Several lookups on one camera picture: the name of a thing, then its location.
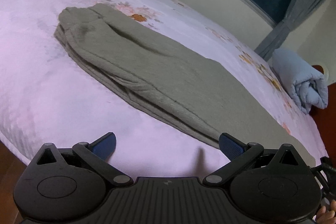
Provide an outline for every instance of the mattress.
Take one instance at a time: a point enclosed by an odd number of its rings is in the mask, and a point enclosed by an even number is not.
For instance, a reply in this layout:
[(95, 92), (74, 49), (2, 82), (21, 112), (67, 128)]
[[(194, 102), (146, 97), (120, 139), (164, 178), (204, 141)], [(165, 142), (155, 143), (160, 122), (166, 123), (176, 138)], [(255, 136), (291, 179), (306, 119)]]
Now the mattress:
[(316, 164), (327, 155), (315, 122), (297, 108), (268, 64), (178, 0), (0, 1), (0, 140), (25, 164), (43, 143), (72, 147), (107, 132), (117, 138), (109, 163), (133, 178), (203, 177), (229, 162), (218, 149), (131, 107), (66, 54), (53, 36), (58, 14), (66, 7), (97, 3), (218, 61)]

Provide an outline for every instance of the ribbed black surface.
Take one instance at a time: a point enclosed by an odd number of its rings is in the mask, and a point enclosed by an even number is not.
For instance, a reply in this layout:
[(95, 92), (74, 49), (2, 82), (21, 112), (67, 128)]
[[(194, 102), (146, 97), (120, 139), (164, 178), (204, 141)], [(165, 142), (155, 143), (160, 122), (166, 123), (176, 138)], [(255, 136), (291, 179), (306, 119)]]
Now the ribbed black surface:
[(240, 214), (222, 190), (204, 187), (197, 178), (139, 178), (131, 187), (113, 190), (91, 215), (69, 224), (258, 223)]

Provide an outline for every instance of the wooden floor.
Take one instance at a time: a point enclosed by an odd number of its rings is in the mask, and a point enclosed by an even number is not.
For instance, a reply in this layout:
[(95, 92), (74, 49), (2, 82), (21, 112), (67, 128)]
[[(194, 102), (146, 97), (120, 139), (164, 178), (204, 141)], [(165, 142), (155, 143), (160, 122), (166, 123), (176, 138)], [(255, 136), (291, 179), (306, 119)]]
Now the wooden floor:
[(13, 200), (13, 189), (26, 166), (0, 142), (0, 223), (18, 224), (21, 216)]

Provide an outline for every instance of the triangular cutout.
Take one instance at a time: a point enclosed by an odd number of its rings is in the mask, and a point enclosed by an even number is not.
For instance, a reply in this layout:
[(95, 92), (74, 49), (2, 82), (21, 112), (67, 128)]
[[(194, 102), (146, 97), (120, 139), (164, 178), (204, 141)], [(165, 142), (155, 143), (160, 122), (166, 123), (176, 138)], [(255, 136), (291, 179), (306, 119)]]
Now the triangular cutout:
[(280, 163), (288, 165), (299, 165), (291, 151), (286, 151)]
[(38, 160), (37, 164), (42, 165), (42, 164), (51, 164), (56, 162), (57, 160), (55, 159), (53, 152), (51, 152), (50, 148), (47, 148), (44, 150), (44, 153)]

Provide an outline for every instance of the finger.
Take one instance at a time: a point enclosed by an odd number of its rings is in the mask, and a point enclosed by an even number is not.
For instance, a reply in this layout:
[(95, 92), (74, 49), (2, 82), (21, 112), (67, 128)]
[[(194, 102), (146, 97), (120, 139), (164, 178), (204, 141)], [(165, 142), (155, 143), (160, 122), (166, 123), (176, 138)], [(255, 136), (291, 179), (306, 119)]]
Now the finger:
[(335, 211), (330, 211), (322, 215), (317, 221), (317, 224), (324, 224), (325, 221), (333, 218), (335, 216)]
[(331, 202), (331, 204), (330, 204), (330, 210), (336, 212), (336, 201), (333, 200)]
[(336, 217), (326, 220), (325, 222), (323, 222), (323, 224), (336, 224)]
[(316, 219), (319, 219), (322, 215), (324, 215), (326, 213), (326, 210), (326, 207), (322, 206), (316, 214)]

